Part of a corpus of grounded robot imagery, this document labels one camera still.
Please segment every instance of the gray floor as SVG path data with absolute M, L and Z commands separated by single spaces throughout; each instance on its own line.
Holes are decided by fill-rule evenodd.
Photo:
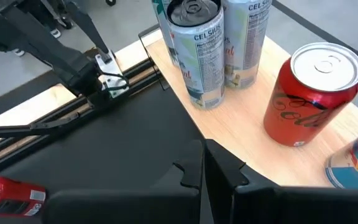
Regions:
M 137 34 L 157 23 L 151 0 L 117 0 L 108 7 L 102 0 L 86 1 L 86 8 L 107 45 L 117 51 L 137 40 Z M 301 16 L 358 50 L 358 1 L 280 0 Z M 267 35 L 289 53 L 323 41 L 279 10 L 272 8 Z M 85 51 L 93 45 L 78 28 L 63 30 L 60 40 Z M 22 58 L 0 53 L 0 95 L 42 74 L 48 68 L 31 55 Z M 358 96 L 354 100 L 358 106 Z

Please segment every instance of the wheel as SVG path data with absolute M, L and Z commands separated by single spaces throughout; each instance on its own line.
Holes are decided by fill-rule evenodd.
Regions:
M 106 3 L 109 5 L 109 6 L 113 6 L 117 3 L 117 0 L 106 0 Z
M 71 29 L 71 28 L 73 28 L 73 22 L 69 19 L 69 18 L 67 18 L 67 17 L 62 17 L 62 22 L 63 22 L 63 24 L 61 24 L 62 25 L 62 27 L 64 28 L 64 29 Z

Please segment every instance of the wooden surface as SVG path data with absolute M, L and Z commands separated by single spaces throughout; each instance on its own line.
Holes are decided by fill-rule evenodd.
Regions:
M 270 139 L 263 117 L 282 63 L 290 56 L 265 38 L 256 83 L 247 90 L 226 89 L 223 103 L 201 111 L 189 100 L 179 68 L 174 67 L 162 39 L 147 51 L 205 138 L 214 139 L 264 176 L 280 185 L 332 186 L 324 162 L 358 137 L 358 107 L 348 105 L 309 144 L 285 147 Z
M 160 36 L 161 32 L 159 30 L 155 31 L 143 39 L 144 44 L 151 44 L 158 40 Z M 147 59 L 147 54 L 141 42 L 138 40 L 116 52 L 116 57 L 121 71 L 124 72 L 139 62 Z M 153 68 L 150 68 L 142 72 L 131 79 L 131 83 L 137 82 L 152 71 Z M 63 85 L 53 86 L 9 111 L 0 114 L 0 126 L 29 124 L 74 98 L 75 96 Z

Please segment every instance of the can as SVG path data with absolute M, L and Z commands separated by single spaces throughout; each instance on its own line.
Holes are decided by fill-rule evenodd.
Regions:
M 41 186 L 0 177 L 0 216 L 33 216 L 45 198 L 46 190 Z
M 298 49 L 282 65 L 264 126 L 280 144 L 310 142 L 358 92 L 358 56 L 331 43 Z
M 271 0 L 223 0 L 225 82 L 250 87 L 257 77 Z
M 173 46 L 173 41 L 171 37 L 170 28 L 167 21 L 167 7 L 171 0 L 152 0 L 155 16 L 157 17 L 158 24 L 160 24 L 160 29 L 162 37 L 167 46 L 169 56 L 171 58 L 172 64 L 174 66 L 179 66 L 179 61 L 177 58 L 177 52 Z
M 224 96 L 224 19 L 220 0 L 177 0 L 167 9 L 191 102 L 217 107 Z
M 358 189 L 358 138 L 327 159 L 325 172 L 333 186 Z

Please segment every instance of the can lid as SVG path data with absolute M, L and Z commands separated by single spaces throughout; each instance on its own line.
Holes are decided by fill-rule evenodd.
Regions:
M 219 14 L 220 1 L 181 0 L 172 1 L 167 9 L 168 19 L 177 26 L 202 25 Z
M 291 58 L 291 69 L 299 82 L 319 91 L 346 90 L 358 83 L 358 56 L 338 44 L 299 48 Z

